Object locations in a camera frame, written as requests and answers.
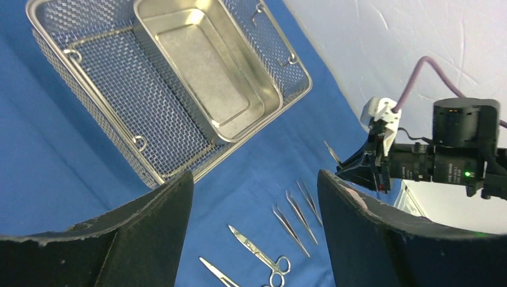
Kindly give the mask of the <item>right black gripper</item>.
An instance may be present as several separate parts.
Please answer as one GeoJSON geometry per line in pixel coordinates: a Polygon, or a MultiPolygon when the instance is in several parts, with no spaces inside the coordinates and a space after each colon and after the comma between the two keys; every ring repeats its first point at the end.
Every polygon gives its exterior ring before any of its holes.
{"type": "Polygon", "coordinates": [[[335,175],[382,193],[391,190],[394,179],[461,185],[475,190],[481,186],[484,157],[476,149],[396,143],[384,155],[383,141],[383,134],[370,131],[366,144],[338,163],[335,175]]]}

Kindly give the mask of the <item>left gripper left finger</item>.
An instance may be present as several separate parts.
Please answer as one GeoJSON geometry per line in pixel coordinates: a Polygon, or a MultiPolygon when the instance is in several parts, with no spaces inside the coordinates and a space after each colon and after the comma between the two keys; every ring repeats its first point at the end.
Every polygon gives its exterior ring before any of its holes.
{"type": "Polygon", "coordinates": [[[193,203],[182,172],[64,232],[1,237],[2,286],[173,286],[193,203]]]}

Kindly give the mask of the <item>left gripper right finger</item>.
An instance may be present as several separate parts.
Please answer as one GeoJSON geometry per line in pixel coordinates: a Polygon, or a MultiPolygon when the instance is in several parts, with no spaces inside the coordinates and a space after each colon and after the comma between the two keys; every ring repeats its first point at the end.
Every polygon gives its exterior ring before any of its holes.
{"type": "Polygon", "coordinates": [[[337,286],[505,286],[506,236],[414,216],[328,170],[317,194],[337,286]]]}

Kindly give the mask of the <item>steel tweezers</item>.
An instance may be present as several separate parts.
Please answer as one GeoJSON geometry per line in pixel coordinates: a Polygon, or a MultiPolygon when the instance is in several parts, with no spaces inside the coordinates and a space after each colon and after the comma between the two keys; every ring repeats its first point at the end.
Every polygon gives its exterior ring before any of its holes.
{"type": "Polygon", "coordinates": [[[300,180],[296,180],[296,184],[298,186],[298,189],[301,191],[301,194],[303,195],[308,207],[310,208],[311,212],[313,213],[316,221],[318,222],[318,224],[321,227],[323,227],[321,215],[320,215],[319,211],[317,210],[316,203],[315,203],[313,197],[311,196],[310,190],[307,188],[306,183],[301,178],[300,180]]]}
{"type": "Polygon", "coordinates": [[[278,205],[275,204],[272,207],[272,210],[273,210],[273,213],[274,213],[275,217],[280,221],[281,226],[285,229],[285,231],[292,238],[292,240],[298,245],[298,247],[300,248],[301,252],[307,258],[310,258],[310,253],[308,252],[308,250],[306,249],[306,247],[303,245],[302,241],[297,236],[295,230],[292,228],[292,225],[290,224],[290,222],[288,221],[288,219],[286,218],[286,216],[283,214],[283,212],[281,211],[281,209],[278,207],[278,205]]]}

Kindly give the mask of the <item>thin steel instrument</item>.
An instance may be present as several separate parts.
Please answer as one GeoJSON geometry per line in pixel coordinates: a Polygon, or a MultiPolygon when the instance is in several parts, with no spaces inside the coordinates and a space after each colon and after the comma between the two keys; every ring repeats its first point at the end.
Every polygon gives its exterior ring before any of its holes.
{"type": "Polygon", "coordinates": [[[318,245],[318,241],[317,241],[317,238],[315,237],[313,231],[311,230],[301,208],[299,207],[299,205],[297,204],[297,201],[294,199],[292,193],[289,191],[289,190],[286,190],[286,199],[289,203],[289,205],[291,206],[291,209],[293,210],[295,216],[298,218],[299,222],[301,223],[301,225],[306,229],[306,231],[308,232],[310,238],[312,239],[313,243],[315,245],[318,245]]]}

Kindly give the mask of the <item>steel surgical scissors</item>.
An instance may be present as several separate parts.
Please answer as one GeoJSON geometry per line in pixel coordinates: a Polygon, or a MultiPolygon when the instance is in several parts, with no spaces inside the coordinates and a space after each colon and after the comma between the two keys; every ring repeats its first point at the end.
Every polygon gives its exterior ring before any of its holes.
{"type": "Polygon", "coordinates": [[[263,264],[265,264],[270,270],[270,277],[267,286],[279,286],[283,287],[286,285],[286,275],[291,271],[291,261],[287,256],[281,255],[277,260],[272,260],[262,250],[260,250],[250,239],[244,236],[232,225],[227,225],[233,236],[255,257],[257,257],[263,264]]]}

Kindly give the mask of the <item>surgical forceps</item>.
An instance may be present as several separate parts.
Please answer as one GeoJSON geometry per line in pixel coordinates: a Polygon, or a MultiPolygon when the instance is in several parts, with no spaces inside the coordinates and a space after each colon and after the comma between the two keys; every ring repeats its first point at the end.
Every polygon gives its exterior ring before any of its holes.
{"type": "Polygon", "coordinates": [[[203,257],[198,258],[200,262],[215,276],[218,280],[227,287],[240,287],[235,281],[230,279],[227,275],[221,272],[218,268],[216,268],[213,264],[211,264],[208,260],[203,257]]]}

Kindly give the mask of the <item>wire mesh instrument basket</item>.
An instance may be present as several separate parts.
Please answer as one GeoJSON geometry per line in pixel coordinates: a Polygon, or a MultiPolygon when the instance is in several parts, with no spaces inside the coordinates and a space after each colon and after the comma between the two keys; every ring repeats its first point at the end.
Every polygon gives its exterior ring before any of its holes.
{"type": "Polygon", "coordinates": [[[222,1],[282,93],[283,105],[235,143],[207,140],[135,36],[135,1],[29,1],[41,50],[149,187],[195,180],[307,94],[312,79],[265,1],[222,1]]]}

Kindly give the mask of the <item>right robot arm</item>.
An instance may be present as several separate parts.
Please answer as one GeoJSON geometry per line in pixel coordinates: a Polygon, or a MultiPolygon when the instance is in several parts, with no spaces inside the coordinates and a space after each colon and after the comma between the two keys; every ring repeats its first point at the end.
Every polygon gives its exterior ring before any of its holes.
{"type": "Polygon", "coordinates": [[[497,145],[499,103],[452,98],[433,105],[432,137],[396,143],[401,113],[388,98],[371,99],[362,121],[369,129],[361,148],[339,162],[337,176],[387,193],[394,179],[465,187],[469,197],[506,199],[506,149],[497,145]]]}

